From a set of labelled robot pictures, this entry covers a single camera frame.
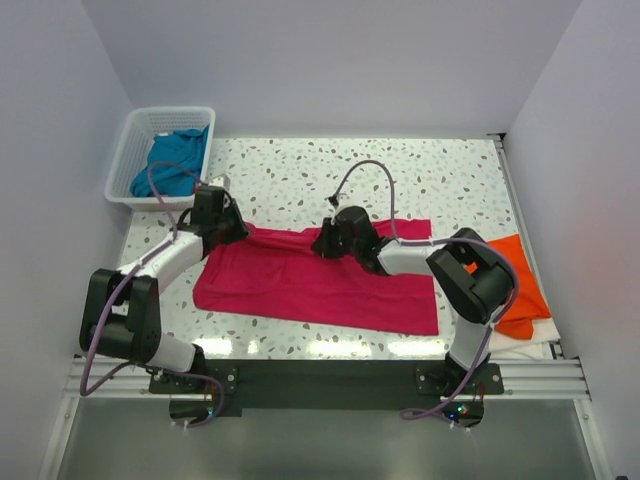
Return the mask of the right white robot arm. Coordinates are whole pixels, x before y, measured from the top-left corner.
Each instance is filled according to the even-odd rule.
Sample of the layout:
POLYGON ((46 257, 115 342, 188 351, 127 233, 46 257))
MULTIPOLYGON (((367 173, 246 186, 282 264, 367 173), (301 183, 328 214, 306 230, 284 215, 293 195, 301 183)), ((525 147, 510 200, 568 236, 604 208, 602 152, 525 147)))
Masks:
POLYGON ((431 277, 457 314, 445 379, 452 390, 469 392, 481 380, 496 323, 520 292, 516 269, 471 228, 444 239, 412 240, 401 237, 394 218, 390 229, 380 233, 360 206, 340 207, 323 219, 311 251, 326 259, 351 256, 378 276, 431 277))

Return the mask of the magenta t shirt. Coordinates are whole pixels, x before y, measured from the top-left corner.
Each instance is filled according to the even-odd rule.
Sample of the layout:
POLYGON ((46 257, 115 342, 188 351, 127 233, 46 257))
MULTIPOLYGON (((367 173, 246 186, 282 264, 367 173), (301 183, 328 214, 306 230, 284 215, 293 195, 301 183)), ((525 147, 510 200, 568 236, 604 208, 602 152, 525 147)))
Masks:
POLYGON ((217 247, 193 289, 194 305, 234 313, 390 333, 439 332, 430 276, 378 276, 351 256, 323 259, 311 250, 318 229, 252 227, 249 237, 217 247))

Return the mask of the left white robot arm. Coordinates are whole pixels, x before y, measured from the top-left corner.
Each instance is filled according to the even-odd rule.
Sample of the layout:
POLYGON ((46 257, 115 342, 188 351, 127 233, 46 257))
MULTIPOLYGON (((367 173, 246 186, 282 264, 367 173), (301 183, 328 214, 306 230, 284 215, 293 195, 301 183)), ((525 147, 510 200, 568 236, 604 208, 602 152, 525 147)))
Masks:
POLYGON ((183 391, 200 390, 207 380, 204 354, 196 345, 163 331, 160 296, 217 247, 248 236, 249 228, 227 190, 199 187, 193 206, 158 246, 116 270, 98 269, 92 274, 79 334, 86 365, 102 355, 172 371, 173 382, 183 391))

